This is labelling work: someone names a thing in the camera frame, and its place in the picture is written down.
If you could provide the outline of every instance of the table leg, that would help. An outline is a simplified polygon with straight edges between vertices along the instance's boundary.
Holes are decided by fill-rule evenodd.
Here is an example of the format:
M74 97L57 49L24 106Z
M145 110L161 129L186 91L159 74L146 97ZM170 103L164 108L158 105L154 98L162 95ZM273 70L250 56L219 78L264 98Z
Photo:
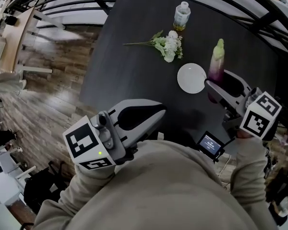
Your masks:
M56 27L58 28L61 28L63 30L65 30L66 26L57 22L56 20L54 19L51 19L50 17L46 16L45 14L41 13L40 11L37 11L37 10L34 10L34 14L35 16L39 17L40 19L44 20L44 21L47 21L53 25L55 25Z
M9 152L9 153L11 154L11 153L13 153L13 152L17 152L17 151L18 151L17 148L13 148L13 149L11 149L11 150L8 150L7 152Z
M16 70L23 70L23 71L38 71L38 72L47 72L52 73L52 69L49 68L41 68L41 67L27 67L21 64L16 66Z
M30 172L36 170L36 166L34 165L33 167L31 167L30 169L26 170L25 172L19 174L18 176L16 176L16 179L20 179L21 177L25 176L26 174L29 174Z

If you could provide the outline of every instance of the floor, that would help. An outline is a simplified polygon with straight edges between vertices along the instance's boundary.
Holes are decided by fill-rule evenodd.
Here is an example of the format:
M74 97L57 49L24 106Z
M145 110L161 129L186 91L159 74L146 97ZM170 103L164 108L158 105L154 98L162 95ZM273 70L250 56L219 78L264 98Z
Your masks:
M24 151L16 159L28 167L36 165L42 170L50 160L55 164L64 161L64 175L74 175L62 133L82 116L96 113L79 102L79 93L100 30L93 26L68 26L65 31L47 28L26 35L20 62L49 67L53 73L25 72L27 90L0 95L4 103L0 120L6 129L21 131L22 138L17 143Z
M7 208L21 225L34 223L36 215L22 201L16 201L12 205L7 206Z

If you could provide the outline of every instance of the small screen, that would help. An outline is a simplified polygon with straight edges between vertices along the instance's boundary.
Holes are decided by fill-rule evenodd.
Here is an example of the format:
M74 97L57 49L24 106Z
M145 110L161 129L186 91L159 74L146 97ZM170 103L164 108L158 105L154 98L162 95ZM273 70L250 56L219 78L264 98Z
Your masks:
M221 148L221 145L218 144L215 140L211 139L208 135L205 135L200 142L200 146L207 149L213 155Z

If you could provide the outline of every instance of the white plate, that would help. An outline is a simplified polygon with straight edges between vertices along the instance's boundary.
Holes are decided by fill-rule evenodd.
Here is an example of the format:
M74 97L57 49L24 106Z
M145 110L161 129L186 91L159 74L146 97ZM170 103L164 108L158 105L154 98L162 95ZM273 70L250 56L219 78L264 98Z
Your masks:
M189 94L196 94L205 87L204 81L207 78L203 68L195 63L183 65L177 74L179 86Z

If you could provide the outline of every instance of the bottle label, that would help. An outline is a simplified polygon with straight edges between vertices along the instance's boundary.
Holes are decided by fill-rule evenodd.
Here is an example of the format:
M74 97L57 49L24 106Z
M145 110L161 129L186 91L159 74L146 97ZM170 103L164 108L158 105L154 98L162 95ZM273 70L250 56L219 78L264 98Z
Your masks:
M183 26L187 23L188 19L189 19L190 13L189 14L179 14L179 13L175 13L175 24L178 26Z

